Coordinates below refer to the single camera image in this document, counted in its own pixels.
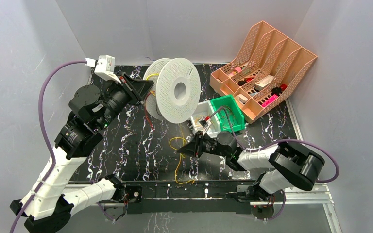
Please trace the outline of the white plastic bin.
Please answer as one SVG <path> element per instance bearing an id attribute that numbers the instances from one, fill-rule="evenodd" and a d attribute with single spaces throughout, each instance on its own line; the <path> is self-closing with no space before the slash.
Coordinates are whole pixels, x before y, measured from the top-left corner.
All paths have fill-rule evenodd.
<path id="1" fill-rule="evenodd" d="M 211 138 L 216 138 L 221 132 L 220 121 L 216 115 L 212 116 L 206 125 L 203 125 L 201 121 L 209 117 L 214 113 L 213 106 L 209 100 L 198 103 L 195 112 L 190 117 L 192 124 L 192 131 L 195 134 L 198 131 L 206 131 L 206 134 Z"/>

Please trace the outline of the green plastic bin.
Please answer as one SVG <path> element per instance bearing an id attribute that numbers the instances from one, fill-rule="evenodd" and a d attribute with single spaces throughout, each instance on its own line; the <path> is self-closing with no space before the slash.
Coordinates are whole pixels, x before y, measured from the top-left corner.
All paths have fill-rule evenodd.
<path id="1" fill-rule="evenodd" d="M 220 121 L 221 131 L 239 132 L 245 129 L 244 115 L 238 107 L 233 95 L 211 99 L 210 102 L 214 110 L 218 110 L 220 107 L 226 109 L 216 113 Z"/>

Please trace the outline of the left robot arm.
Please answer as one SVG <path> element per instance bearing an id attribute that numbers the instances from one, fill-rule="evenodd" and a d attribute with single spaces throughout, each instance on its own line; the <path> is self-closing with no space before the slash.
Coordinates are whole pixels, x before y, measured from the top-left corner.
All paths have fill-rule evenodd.
<path id="1" fill-rule="evenodd" d="M 132 79 L 115 74 L 103 88 L 80 87 L 69 102 L 71 112 L 51 149 L 51 156 L 30 192 L 10 204 L 17 217 L 25 217 L 31 233 L 54 233 L 73 215 L 104 200 L 128 202 L 136 189 L 114 174 L 82 189 L 66 192 L 65 187 L 77 168 L 103 140 L 102 130 L 127 105 L 141 105 L 150 93 L 152 80 Z"/>

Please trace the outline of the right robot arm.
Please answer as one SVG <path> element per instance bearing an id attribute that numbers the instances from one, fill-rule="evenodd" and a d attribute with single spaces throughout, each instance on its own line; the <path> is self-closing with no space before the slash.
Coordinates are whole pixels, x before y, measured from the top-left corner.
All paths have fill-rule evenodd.
<path id="1" fill-rule="evenodd" d="M 245 149 L 228 131 L 215 138 L 198 131 L 177 151 L 196 158 L 203 153 L 224 157 L 234 171 L 266 168 L 254 185 L 237 189 L 235 196 L 244 200 L 266 201 L 277 191 L 289 187 L 310 191 L 325 164 L 320 155 L 294 139 L 280 140 L 265 149 Z"/>

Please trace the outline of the white perforated cable spool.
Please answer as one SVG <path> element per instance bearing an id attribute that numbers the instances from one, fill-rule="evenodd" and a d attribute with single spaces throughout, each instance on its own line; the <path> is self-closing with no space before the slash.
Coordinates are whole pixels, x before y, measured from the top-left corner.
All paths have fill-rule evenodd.
<path id="1" fill-rule="evenodd" d="M 152 118 L 178 124 L 195 112 L 201 96 L 201 80 L 188 59 L 158 59 L 147 68 L 143 80 L 153 81 L 145 100 L 145 109 Z"/>

